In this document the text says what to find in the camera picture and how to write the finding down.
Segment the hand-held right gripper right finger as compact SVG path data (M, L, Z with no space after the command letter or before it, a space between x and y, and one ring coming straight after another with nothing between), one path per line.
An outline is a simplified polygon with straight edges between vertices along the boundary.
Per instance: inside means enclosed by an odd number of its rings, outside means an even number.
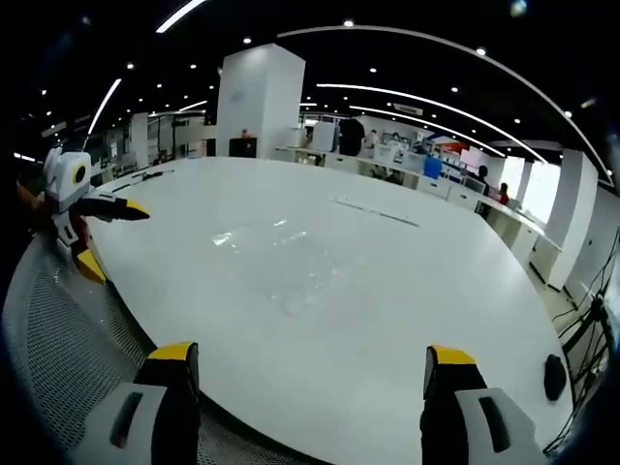
M420 416L424 464L545 464L535 424L500 388L489 387L463 351L426 350Z

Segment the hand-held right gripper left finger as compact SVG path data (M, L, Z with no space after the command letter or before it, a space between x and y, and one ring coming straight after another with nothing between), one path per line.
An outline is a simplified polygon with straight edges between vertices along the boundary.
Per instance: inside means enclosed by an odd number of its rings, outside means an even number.
M198 344L161 346L87 416L74 464L195 464L201 426Z

